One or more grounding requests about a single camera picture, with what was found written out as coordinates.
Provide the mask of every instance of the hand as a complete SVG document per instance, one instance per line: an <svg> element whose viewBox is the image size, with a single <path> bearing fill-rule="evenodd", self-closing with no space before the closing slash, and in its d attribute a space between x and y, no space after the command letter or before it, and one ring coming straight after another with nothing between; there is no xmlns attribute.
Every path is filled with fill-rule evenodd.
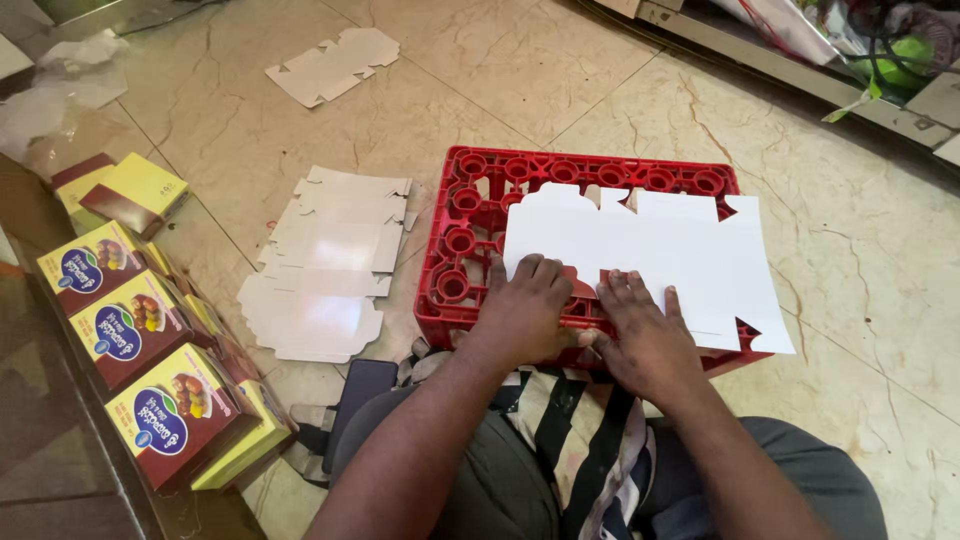
<svg viewBox="0 0 960 540"><path fill-rule="evenodd" d="M609 284L597 285L597 297L620 342L596 331L593 348L630 393L669 414L677 401L710 387L672 285L664 294L665 315L637 271L612 270Z"/></svg>
<svg viewBox="0 0 960 540"><path fill-rule="evenodd" d="M507 282L503 258L495 257L468 343L488 349L511 370L555 356L564 343L558 337L567 334L560 328L560 311L573 291L573 283L560 275L562 267L558 260L528 255Z"/></svg>

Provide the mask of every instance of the person's right hand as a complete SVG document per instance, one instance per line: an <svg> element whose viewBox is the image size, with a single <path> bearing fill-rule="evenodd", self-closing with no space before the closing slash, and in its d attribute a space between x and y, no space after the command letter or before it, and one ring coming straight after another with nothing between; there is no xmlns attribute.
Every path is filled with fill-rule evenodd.
<svg viewBox="0 0 960 540"><path fill-rule="evenodd" d="M597 285L597 297L620 339L594 331L592 346L627 391L669 414L678 400L709 387L673 286L664 294L665 315L637 271L612 270L610 282Z"/></svg>

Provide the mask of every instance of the box label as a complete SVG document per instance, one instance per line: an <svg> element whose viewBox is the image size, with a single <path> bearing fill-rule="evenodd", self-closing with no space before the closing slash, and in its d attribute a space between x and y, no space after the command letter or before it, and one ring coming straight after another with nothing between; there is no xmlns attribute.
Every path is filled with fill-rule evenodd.
<svg viewBox="0 0 960 540"><path fill-rule="evenodd" d="M104 306L97 310L94 319L99 340L93 351L110 355L122 361L133 360L140 352L140 332L133 327L133 317L118 306Z"/></svg>
<svg viewBox="0 0 960 540"><path fill-rule="evenodd" d="M163 390L147 387L133 398L136 426L140 432L133 443L150 446L164 455L176 455L186 446L186 423L177 415L173 399Z"/></svg>
<svg viewBox="0 0 960 540"><path fill-rule="evenodd" d="M104 282L104 273L97 268L97 258L86 249L67 250L60 259L60 270L63 277L57 285L83 294L99 289Z"/></svg>

